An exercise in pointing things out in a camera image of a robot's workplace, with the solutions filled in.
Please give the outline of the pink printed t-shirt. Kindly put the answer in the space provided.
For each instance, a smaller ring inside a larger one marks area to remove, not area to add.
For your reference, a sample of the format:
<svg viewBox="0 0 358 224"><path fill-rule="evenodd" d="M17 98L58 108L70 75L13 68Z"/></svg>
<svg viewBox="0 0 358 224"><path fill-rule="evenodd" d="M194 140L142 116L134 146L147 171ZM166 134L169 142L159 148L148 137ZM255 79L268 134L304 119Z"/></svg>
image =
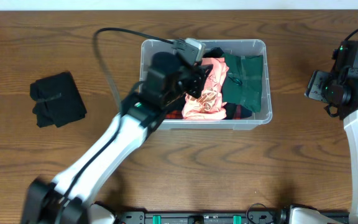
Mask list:
<svg viewBox="0 0 358 224"><path fill-rule="evenodd" d="M222 88L229 67L224 58L204 58L202 65L212 65L213 69L205 81L199 98L186 95L186 103L181 112L183 119L224 119L226 102L223 102Z"/></svg>

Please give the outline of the black garment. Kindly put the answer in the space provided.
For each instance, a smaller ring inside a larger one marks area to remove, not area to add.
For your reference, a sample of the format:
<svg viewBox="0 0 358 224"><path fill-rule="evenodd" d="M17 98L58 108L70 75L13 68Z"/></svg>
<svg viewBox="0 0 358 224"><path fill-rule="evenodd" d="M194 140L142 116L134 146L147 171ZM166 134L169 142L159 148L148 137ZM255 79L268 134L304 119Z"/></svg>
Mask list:
<svg viewBox="0 0 358 224"><path fill-rule="evenodd" d="M30 84L32 109L40 128L68 123L85 118L87 110L70 72L62 72L36 80Z"/></svg>
<svg viewBox="0 0 358 224"><path fill-rule="evenodd" d="M223 55L224 51L220 47L215 47L205 52L203 58L221 58Z"/></svg>

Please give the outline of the clear plastic storage bin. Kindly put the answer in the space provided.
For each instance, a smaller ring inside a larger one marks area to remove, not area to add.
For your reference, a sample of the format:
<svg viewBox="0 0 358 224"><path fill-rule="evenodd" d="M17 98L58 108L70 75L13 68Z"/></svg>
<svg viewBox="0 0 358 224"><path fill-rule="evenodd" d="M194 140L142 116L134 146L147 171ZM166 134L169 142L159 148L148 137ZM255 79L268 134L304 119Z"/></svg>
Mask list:
<svg viewBox="0 0 358 224"><path fill-rule="evenodd" d="M262 97L261 110L253 113L251 117L244 119L224 120L185 120L165 119L158 130L168 129L233 129L252 130L259 125L269 123L273 118L272 101L270 96L269 68L267 63L266 44L260 39L234 39L234 40L199 40L206 44L205 50L220 47L225 53L237 56L259 56L263 55L262 70ZM175 51L171 45L158 40L147 39L143 41L140 51L140 78L145 80L147 70L151 64L152 56L158 52Z"/></svg>

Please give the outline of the dark green garment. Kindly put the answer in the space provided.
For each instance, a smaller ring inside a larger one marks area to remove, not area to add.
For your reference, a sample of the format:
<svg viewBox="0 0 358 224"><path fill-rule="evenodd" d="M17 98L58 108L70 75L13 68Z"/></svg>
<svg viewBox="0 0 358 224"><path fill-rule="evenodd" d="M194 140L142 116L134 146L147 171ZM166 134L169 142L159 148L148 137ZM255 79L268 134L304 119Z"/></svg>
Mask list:
<svg viewBox="0 0 358 224"><path fill-rule="evenodd" d="M229 68L222 87L223 102L241 105L254 113L262 106L263 55L223 54Z"/></svg>

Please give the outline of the red navy plaid shirt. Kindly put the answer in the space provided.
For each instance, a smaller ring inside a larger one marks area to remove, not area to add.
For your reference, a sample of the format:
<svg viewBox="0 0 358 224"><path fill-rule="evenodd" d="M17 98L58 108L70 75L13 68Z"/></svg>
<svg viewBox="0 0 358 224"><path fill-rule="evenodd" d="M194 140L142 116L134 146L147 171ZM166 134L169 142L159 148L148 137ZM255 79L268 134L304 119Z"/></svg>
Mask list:
<svg viewBox="0 0 358 224"><path fill-rule="evenodd" d="M246 109L241 105L236 106L236 111L234 112L233 116L230 118L229 116L226 119L245 119L249 118L253 115L251 110ZM173 110L172 112L168 113L165 117L166 119L183 119L181 110Z"/></svg>

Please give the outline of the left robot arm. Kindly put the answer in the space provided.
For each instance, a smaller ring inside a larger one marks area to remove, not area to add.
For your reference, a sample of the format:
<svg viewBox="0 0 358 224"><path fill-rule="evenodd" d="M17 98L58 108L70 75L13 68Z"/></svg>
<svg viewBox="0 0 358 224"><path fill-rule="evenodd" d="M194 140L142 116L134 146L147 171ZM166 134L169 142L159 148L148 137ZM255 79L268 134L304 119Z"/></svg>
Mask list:
<svg viewBox="0 0 358 224"><path fill-rule="evenodd" d="M114 223L113 212L94 201L99 190L161 125L170 105L185 94L201 95L212 69L201 58L155 54L146 79L134 84L90 149L51 183L37 178L29 185L21 223Z"/></svg>

